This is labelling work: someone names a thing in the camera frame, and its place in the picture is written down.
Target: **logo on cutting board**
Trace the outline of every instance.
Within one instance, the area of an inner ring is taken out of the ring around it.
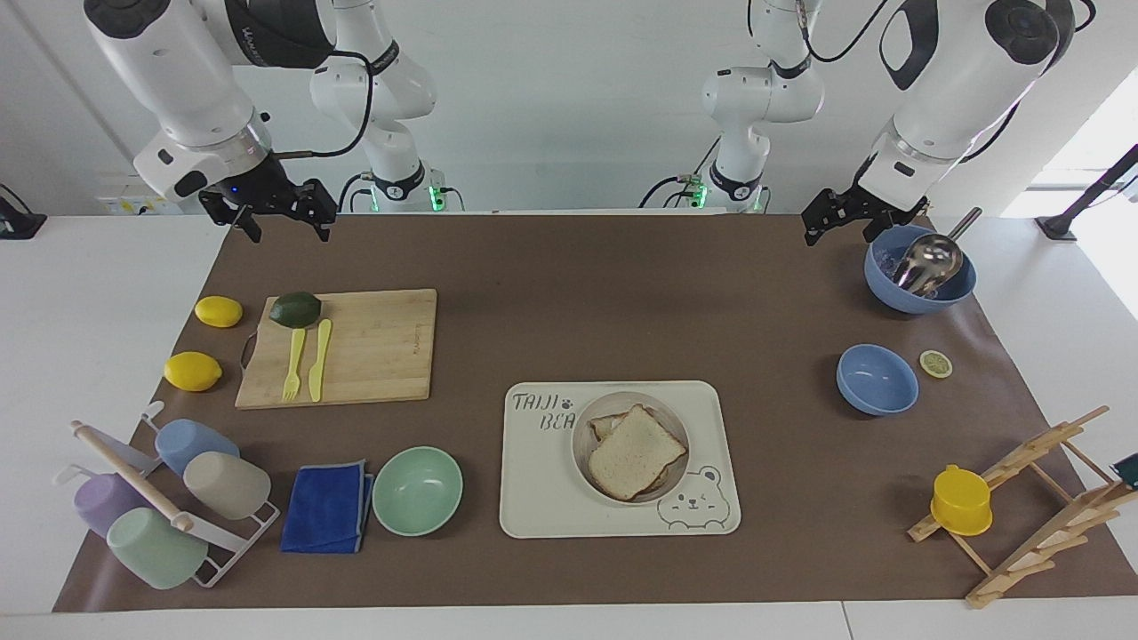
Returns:
[[[511,397],[514,411],[541,413],[543,432],[570,430],[577,425],[574,402],[556,393],[516,393]]]
[[[655,503],[660,519],[673,528],[727,528],[731,503],[719,483],[723,474],[715,467],[703,467],[684,474],[679,485]]]

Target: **avocado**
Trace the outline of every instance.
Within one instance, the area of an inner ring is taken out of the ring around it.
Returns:
[[[312,294],[288,294],[277,298],[269,319],[289,329],[303,329],[320,320],[320,300]]]

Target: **white cup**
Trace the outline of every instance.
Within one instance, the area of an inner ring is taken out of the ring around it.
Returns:
[[[248,518],[269,500],[272,482],[259,467],[234,456],[208,451],[190,461],[185,487],[203,504],[230,520]]]

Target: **lime slice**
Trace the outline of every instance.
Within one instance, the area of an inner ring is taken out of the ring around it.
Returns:
[[[953,375],[953,361],[939,351],[922,353],[921,368],[925,370],[925,374],[941,380]]]

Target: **bear drawing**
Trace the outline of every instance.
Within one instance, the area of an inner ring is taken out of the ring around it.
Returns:
[[[726,530],[731,516],[731,504],[719,489],[719,469],[703,467],[699,471],[684,474],[679,485],[655,503],[660,519],[668,528],[720,528]]]

